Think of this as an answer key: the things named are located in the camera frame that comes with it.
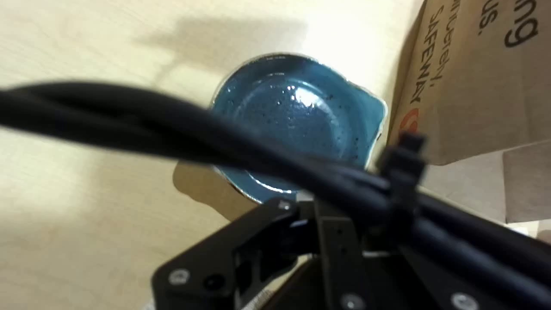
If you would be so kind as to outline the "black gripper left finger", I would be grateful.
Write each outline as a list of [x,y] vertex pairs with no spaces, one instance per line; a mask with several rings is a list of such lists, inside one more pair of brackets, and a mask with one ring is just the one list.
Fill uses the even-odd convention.
[[295,203],[270,200],[223,225],[151,275],[154,310],[240,310],[297,262]]

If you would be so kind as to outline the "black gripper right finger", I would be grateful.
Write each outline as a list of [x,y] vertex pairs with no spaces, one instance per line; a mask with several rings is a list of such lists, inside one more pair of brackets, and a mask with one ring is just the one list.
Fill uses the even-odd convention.
[[342,310],[551,310],[549,246],[437,201],[369,232],[314,206],[325,291]]

